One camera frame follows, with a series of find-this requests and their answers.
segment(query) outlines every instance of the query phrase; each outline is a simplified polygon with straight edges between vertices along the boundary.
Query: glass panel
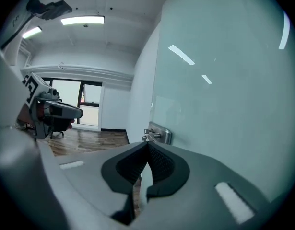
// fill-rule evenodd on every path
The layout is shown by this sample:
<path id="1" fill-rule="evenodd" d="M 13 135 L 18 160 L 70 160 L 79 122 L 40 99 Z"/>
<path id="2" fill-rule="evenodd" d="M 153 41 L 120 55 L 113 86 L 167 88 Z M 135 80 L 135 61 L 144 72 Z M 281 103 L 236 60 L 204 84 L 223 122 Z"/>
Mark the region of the glass panel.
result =
<path id="1" fill-rule="evenodd" d="M 98 125 L 98 107 L 81 105 L 83 116 L 79 119 L 81 125 Z"/>
<path id="2" fill-rule="evenodd" d="M 84 100 L 86 102 L 90 102 L 90 103 L 99 103 L 100 100 L 100 93 L 101 93 L 101 86 L 95 86 L 95 85 L 88 85 L 85 84 L 84 85 L 84 89 L 85 89 L 85 98 Z"/>
<path id="3" fill-rule="evenodd" d="M 60 93 L 64 103 L 77 106 L 80 82 L 69 80 L 53 80 L 52 87 Z"/>
<path id="4" fill-rule="evenodd" d="M 287 23 L 274 0 L 167 0 L 160 22 L 151 120 L 171 145 L 221 161 L 269 200 L 295 179 Z"/>
<path id="5" fill-rule="evenodd" d="M 83 86 L 83 89 L 82 89 L 81 100 L 80 100 L 80 102 L 85 102 L 85 101 L 84 101 L 84 86 Z"/>

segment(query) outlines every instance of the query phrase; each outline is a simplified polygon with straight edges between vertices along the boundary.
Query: white wall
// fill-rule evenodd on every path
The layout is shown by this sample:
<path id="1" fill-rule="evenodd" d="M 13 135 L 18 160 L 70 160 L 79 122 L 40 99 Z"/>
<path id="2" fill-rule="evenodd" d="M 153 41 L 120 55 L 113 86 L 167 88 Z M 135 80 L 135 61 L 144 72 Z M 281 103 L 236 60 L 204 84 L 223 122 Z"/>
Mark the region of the white wall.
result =
<path id="1" fill-rule="evenodd" d="M 283 31 L 274 0 L 166 1 L 151 112 L 171 145 L 219 160 L 270 201 L 295 179 L 295 30 L 284 49 Z"/>
<path id="2" fill-rule="evenodd" d="M 22 81 L 24 80 L 24 75 L 21 73 L 21 69 L 24 68 L 24 65 L 27 61 L 27 56 L 24 55 L 21 51 L 18 52 L 16 65 L 10 66 L 11 70 L 15 73 L 17 78 Z"/>
<path id="3" fill-rule="evenodd" d="M 91 42 L 70 42 L 43 45 L 36 51 L 31 65 L 86 65 L 133 74 L 137 55 L 97 46 Z"/>
<path id="4" fill-rule="evenodd" d="M 129 88 L 105 84 L 101 128 L 126 129 Z"/>
<path id="5" fill-rule="evenodd" d="M 159 28 L 160 24 L 151 34 L 135 66 L 127 123 L 127 135 L 130 143 L 142 141 L 144 129 L 148 128 L 157 62 Z"/>

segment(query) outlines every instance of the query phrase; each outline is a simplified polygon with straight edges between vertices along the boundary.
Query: door handle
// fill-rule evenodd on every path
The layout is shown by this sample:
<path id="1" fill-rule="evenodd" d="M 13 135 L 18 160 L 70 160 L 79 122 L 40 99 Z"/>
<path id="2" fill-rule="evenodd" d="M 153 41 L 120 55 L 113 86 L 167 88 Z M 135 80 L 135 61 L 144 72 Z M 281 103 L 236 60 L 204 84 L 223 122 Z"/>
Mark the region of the door handle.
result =
<path id="1" fill-rule="evenodd" d="M 164 144 L 171 143 L 172 133 L 167 128 L 153 122 L 149 122 L 149 128 L 144 129 L 144 134 L 145 135 L 142 137 L 142 141 L 150 140 Z"/>

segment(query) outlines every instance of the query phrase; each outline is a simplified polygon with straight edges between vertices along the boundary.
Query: window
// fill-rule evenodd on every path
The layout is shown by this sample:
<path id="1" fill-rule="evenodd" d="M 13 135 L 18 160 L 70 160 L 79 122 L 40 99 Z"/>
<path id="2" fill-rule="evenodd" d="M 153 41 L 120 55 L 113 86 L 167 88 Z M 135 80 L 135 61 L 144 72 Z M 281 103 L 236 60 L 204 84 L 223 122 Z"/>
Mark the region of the window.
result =
<path id="1" fill-rule="evenodd" d="M 99 83 L 81 83 L 80 103 L 78 107 L 83 110 L 82 118 L 77 120 L 78 124 L 98 125 L 98 111 L 101 93 L 101 84 Z"/>
<path id="2" fill-rule="evenodd" d="M 80 88 L 79 81 L 54 79 L 52 82 L 52 87 L 60 93 L 60 98 L 63 102 L 73 106 L 77 106 Z"/>
<path id="3" fill-rule="evenodd" d="M 83 116 L 77 119 L 77 124 L 98 126 L 102 83 L 51 78 L 43 80 L 57 89 L 63 102 L 83 110 Z"/>

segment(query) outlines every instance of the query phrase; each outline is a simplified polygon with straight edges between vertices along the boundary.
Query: wooden floor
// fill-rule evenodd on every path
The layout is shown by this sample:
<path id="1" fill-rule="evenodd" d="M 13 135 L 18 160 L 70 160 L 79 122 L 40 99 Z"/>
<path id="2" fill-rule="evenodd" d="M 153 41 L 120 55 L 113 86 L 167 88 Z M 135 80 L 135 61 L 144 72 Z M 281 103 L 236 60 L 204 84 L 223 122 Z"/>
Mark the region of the wooden floor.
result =
<path id="1" fill-rule="evenodd" d="M 78 129 L 69 129 L 62 134 L 56 132 L 53 139 L 46 137 L 39 140 L 48 144 L 55 156 L 69 155 L 81 152 L 100 151 L 128 144 L 126 132 L 110 132 L 110 131 L 85 131 Z M 133 204 L 136 216 L 140 213 L 139 194 L 141 180 L 138 179 L 133 187 Z"/>

